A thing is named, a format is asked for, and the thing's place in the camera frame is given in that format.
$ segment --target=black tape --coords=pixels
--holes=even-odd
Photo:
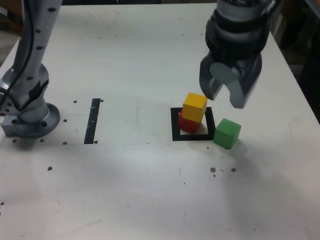
[[[85,131],[84,144],[94,144],[99,107],[100,98],[93,98],[91,103],[88,124],[86,126]]]
[[[205,111],[205,120],[208,134],[180,134],[178,125],[179,113],[182,107],[172,107],[171,109],[172,141],[209,141],[214,140],[216,125],[211,107]]]

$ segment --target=green cube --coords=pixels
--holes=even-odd
[[[224,118],[215,128],[213,142],[225,149],[231,149],[238,140],[240,130],[240,124]]]

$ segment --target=black square outline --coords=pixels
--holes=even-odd
[[[182,107],[171,107],[171,128],[172,128],[172,141],[209,141],[214,140],[216,125],[214,115],[211,107],[205,110],[205,121],[208,129],[208,134],[180,134],[178,125],[178,114],[181,112]]]

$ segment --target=cable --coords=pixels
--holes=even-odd
[[[15,79],[12,81],[12,83],[10,84],[10,86],[8,87],[8,89],[6,90],[6,92],[4,93],[3,95],[3,98],[0,102],[0,107],[2,106],[2,104],[4,103],[4,101],[6,100],[7,96],[9,95],[11,89],[15,86],[16,82],[18,81],[18,79],[21,77],[22,73],[25,71],[27,65],[28,65],[28,62],[30,60],[30,57],[31,57],[31,53],[33,51],[33,46],[34,46],[34,38],[35,38],[35,33],[34,33],[34,23],[32,21],[32,16],[31,16],[31,9],[30,9],[30,5],[29,5],[29,2],[28,0],[24,0],[24,7],[26,9],[26,12],[27,12],[27,16],[28,16],[28,19],[29,19],[29,24],[30,24],[30,27],[31,27],[31,39],[30,39],[30,46],[29,46],[29,50],[28,50],[28,53],[27,53],[27,56],[26,56],[26,59],[24,61],[24,64],[20,70],[20,72],[16,75]]]

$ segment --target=yellow cube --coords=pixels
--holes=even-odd
[[[201,123],[207,109],[205,96],[190,92],[183,103],[183,118]]]

